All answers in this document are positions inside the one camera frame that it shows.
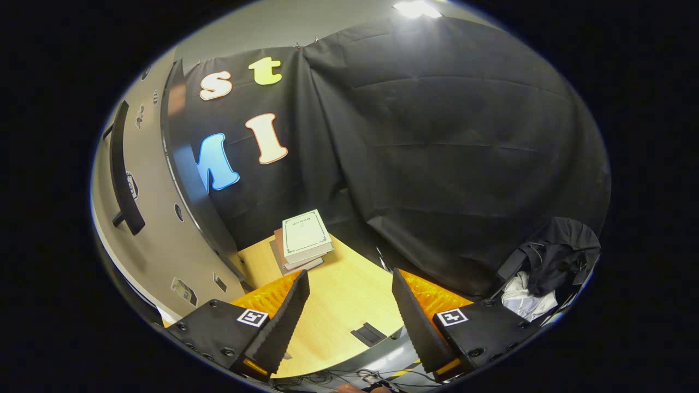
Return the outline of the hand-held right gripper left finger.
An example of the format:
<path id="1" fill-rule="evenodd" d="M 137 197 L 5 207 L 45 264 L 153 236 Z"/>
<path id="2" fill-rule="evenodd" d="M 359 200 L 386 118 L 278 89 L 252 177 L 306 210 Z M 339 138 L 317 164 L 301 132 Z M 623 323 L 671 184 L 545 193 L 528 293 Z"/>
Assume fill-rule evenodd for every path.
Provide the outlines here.
<path id="1" fill-rule="evenodd" d="M 300 270 L 232 303 L 212 299 L 165 332 L 227 371 L 269 381 L 278 372 L 309 295 L 307 270 Z"/>

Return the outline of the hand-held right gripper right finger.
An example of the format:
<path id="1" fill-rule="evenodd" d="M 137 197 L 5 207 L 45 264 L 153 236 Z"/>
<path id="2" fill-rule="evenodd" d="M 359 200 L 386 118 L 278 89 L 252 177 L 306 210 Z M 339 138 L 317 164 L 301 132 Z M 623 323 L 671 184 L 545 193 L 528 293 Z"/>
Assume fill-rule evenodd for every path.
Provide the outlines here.
<path id="1" fill-rule="evenodd" d="M 424 370 L 439 383 L 487 368 L 541 331 L 499 301 L 470 300 L 395 269 L 392 293 Z"/>

